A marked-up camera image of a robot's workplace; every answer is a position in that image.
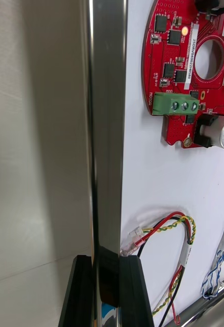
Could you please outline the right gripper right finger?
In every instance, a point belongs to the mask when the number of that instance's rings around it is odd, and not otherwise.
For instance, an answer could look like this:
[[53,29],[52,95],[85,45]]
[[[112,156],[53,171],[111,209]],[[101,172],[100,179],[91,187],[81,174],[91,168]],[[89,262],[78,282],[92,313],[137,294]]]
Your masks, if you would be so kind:
[[122,326],[154,326],[141,260],[136,255],[119,259],[119,306]]

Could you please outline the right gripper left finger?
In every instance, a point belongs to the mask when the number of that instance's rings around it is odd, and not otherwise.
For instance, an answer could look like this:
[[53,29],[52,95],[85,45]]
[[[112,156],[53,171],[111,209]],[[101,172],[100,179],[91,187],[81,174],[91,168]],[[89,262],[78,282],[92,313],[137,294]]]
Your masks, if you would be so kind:
[[77,255],[72,263],[58,326],[91,326],[93,291],[91,257]]

